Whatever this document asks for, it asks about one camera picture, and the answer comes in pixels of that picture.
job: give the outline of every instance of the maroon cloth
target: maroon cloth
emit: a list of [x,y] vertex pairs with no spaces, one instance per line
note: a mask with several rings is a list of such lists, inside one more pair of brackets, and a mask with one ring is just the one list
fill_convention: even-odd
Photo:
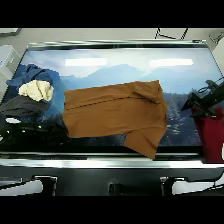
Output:
[[222,159],[222,147],[224,143],[224,117],[222,108],[216,109],[216,117],[198,117],[194,118],[194,121],[203,143],[207,162],[224,163]]

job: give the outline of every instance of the black garment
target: black garment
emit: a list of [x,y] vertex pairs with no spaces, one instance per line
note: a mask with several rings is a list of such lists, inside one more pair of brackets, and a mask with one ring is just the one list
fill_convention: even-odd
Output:
[[49,104],[37,102],[27,96],[17,96],[0,106],[0,113],[5,116],[26,117],[44,112]]
[[52,78],[48,74],[45,69],[41,69],[37,67],[36,65],[29,64],[26,67],[26,71],[22,72],[22,76],[12,79],[12,80],[7,80],[6,84],[9,86],[16,86],[17,90],[19,89],[20,86],[22,86],[25,83],[28,83],[32,80],[42,80],[42,81],[47,81],[52,85]]

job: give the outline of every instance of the folded garment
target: folded garment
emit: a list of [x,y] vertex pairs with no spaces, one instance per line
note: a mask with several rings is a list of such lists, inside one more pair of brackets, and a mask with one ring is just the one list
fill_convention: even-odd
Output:
[[50,101],[52,99],[54,88],[47,81],[33,80],[23,84],[19,88],[20,96],[29,96],[31,99],[40,101]]
[[125,146],[155,158],[167,122],[159,81],[65,91],[64,122],[69,137],[125,134]]
[[22,72],[22,75],[16,79],[7,80],[6,84],[9,86],[16,86],[17,90],[20,86],[28,83],[32,80],[47,81],[52,85],[52,78],[45,69],[41,69],[34,64],[29,64],[26,67],[26,71]]
[[48,107],[47,103],[34,101],[27,96],[17,96],[0,106],[0,114],[13,117],[34,116]]

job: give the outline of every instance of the beige garment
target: beige garment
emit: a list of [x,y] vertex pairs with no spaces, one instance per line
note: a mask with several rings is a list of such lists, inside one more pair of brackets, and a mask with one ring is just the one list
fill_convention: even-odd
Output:
[[23,84],[19,88],[19,95],[29,96],[31,99],[40,101],[50,101],[53,96],[54,88],[47,81],[33,80],[26,84]]
[[159,81],[65,91],[69,137],[127,134],[125,146],[152,159],[166,132],[167,104]]

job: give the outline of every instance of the white floor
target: white floor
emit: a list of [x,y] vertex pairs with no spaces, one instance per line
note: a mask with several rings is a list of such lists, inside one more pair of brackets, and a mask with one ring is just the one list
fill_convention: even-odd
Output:
[[[207,40],[211,50],[215,43],[209,39],[209,33],[224,28],[189,28],[185,40]],[[17,36],[0,37],[0,45],[12,45],[22,55],[29,43],[71,40],[125,40],[154,39],[157,28],[22,28]],[[172,28],[171,33],[179,33]]]

